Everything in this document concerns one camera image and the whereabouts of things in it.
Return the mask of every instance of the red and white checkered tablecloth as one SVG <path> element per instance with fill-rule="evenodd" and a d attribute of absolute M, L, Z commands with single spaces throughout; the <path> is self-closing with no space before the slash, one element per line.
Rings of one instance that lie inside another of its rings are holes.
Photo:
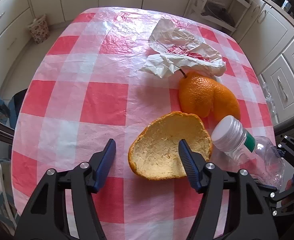
<path fill-rule="evenodd" d="M 109 138 L 117 153 L 105 186 L 93 195 L 108 240 L 182 240 L 202 195 L 186 178 L 148 181 L 130 169 L 131 143 L 151 121 L 180 110 L 180 72 L 167 79 L 137 71 L 155 53 L 148 38 L 161 18 L 189 30 L 219 51 L 227 71 L 218 80 L 238 99 L 245 128 L 275 142 L 266 101 L 254 71 L 228 35 L 170 14 L 130 8 L 92 8 L 57 39 L 36 71 L 23 103 L 12 153 L 15 205 L 22 213 L 49 168 L 73 169 L 101 151 Z M 204 119 L 211 133 L 215 122 Z M 228 193 L 220 221 L 224 221 Z M 71 194 L 69 226 L 77 234 Z M 216 234 L 222 232 L 223 225 Z"/>

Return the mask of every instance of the cloth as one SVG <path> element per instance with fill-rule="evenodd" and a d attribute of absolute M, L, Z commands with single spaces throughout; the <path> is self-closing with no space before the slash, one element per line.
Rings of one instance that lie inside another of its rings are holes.
<path fill-rule="evenodd" d="M 160 79 L 137 71 L 155 53 L 148 38 L 161 18 L 172 20 L 221 53 L 227 70 L 217 80 L 238 99 L 243 126 L 253 136 L 267 136 L 275 142 L 262 89 L 231 37 L 166 13 L 88 9 L 49 50 L 25 96 L 12 152 L 13 195 L 19 214 L 47 169 L 73 169 L 113 138 L 117 146 L 114 163 L 105 186 L 93 195 L 107 239 L 186 239 L 202 195 L 190 187 L 187 178 L 140 178 L 127 160 L 130 145 L 150 122 L 180 110 L 181 73 Z M 215 124 L 210 117 L 204 119 L 209 133 Z M 223 231 L 227 202 L 225 192 L 216 235 Z M 71 232 L 76 234 L 69 191 L 66 205 Z"/>

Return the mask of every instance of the floor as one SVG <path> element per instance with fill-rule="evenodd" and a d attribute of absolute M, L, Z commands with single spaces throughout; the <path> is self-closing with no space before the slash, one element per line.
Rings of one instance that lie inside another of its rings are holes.
<path fill-rule="evenodd" d="M 49 38 L 43 43 L 31 43 L 29 45 L 20 61 L 12 66 L 13 72 L 11 76 L 8 82 L 1 88 L 0 96 L 3 100 L 10 100 L 14 94 L 28 88 L 42 59 L 64 29 L 65 28 L 58 28 L 52 30 L 50 31 Z"/>

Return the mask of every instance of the blue chair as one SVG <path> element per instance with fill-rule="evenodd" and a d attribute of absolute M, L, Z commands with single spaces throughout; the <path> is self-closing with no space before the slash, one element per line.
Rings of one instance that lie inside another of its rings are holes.
<path fill-rule="evenodd" d="M 0 113 L 9 118 L 10 127 L 13 129 L 16 127 L 18 115 L 26 92 L 27 89 L 24 89 L 16 93 L 10 100 L 8 106 L 6 106 L 5 102 L 0 99 Z"/>

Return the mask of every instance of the crumpled plastic bag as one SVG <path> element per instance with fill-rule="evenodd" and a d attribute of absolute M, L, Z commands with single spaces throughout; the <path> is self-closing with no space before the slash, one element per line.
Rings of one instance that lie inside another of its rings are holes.
<path fill-rule="evenodd" d="M 271 93 L 269 92 L 269 88 L 265 82 L 262 85 L 262 90 L 266 99 L 266 103 L 267 103 L 270 115 L 278 119 L 275 103 L 272 99 Z"/>
<path fill-rule="evenodd" d="M 187 30 L 176 28 L 169 19 L 160 19 L 149 37 L 149 46 L 159 54 L 147 57 L 140 71 L 166 78 L 183 66 L 207 76 L 221 76 L 226 63 L 221 54 Z"/>

